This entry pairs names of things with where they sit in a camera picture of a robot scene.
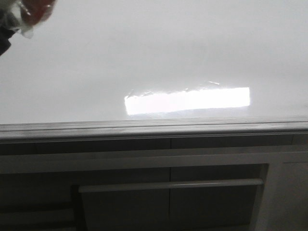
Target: translucent plastic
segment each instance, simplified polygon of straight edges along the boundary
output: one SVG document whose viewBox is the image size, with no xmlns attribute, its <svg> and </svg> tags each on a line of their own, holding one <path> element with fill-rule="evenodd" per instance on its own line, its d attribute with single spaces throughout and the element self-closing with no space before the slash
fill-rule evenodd
<svg viewBox="0 0 308 231">
<path fill-rule="evenodd" d="M 33 27 L 47 20 L 56 0 L 0 0 L 0 26 L 32 37 Z"/>
</svg>

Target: red object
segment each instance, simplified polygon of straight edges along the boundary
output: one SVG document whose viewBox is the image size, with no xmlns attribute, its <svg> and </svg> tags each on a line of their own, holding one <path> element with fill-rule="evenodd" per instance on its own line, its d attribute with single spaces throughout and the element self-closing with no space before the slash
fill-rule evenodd
<svg viewBox="0 0 308 231">
<path fill-rule="evenodd" d="M 50 17 L 55 0 L 22 0 L 22 3 L 24 5 L 24 8 L 21 8 L 23 21 L 34 26 Z"/>
</svg>

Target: plastic bag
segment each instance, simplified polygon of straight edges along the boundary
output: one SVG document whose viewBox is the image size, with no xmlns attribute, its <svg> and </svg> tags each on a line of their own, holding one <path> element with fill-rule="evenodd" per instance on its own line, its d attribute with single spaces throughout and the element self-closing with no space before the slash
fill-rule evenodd
<svg viewBox="0 0 308 231">
<path fill-rule="evenodd" d="M 56 0 L 0 0 L 0 26 L 33 36 L 33 27 L 47 20 Z"/>
</svg>

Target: white surface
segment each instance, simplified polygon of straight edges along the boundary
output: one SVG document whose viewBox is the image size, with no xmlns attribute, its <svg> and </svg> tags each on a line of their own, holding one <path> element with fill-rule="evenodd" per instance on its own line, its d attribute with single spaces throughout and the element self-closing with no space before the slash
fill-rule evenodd
<svg viewBox="0 0 308 231">
<path fill-rule="evenodd" d="M 307 9 L 299 0 L 59 0 L 32 39 L 15 35 L 0 57 L 0 124 L 308 120 Z M 234 88 L 249 88 L 249 106 L 125 108 L 125 97 Z"/>
</svg>

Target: white countertop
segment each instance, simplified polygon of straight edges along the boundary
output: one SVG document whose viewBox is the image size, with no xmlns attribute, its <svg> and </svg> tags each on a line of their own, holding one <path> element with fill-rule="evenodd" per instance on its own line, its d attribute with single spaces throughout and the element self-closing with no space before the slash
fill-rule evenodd
<svg viewBox="0 0 308 231">
<path fill-rule="evenodd" d="M 32 39 L 13 36 L 0 57 L 0 124 L 308 121 L 307 9 L 60 0 Z"/>
</svg>

